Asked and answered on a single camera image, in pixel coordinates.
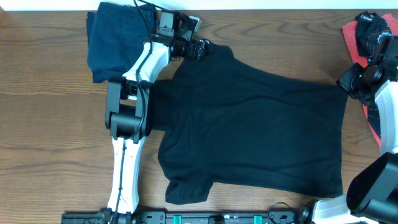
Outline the plain black t-shirt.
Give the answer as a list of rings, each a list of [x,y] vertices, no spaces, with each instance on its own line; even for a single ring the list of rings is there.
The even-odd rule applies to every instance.
[[[340,196],[346,101],[335,85],[263,72],[227,46],[184,60],[151,93],[166,201],[204,202],[215,182]]]

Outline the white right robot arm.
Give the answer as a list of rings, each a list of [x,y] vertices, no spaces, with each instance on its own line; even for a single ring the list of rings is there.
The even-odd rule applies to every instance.
[[[383,38],[368,65],[354,64],[337,84],[373,109],[381,144],[345,194],[313,202],[301,222],[397,223],[397,36]]]

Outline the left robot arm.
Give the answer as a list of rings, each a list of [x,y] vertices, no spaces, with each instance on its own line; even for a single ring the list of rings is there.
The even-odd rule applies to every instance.
[[[132,68],[109,79],[104,122],[113,139],[114,169],[104,223],[137,222],[141,152],[151,132],[150,91],[159,73],[173,57],[201,60],[209,45],[206,39],[152,34]]]

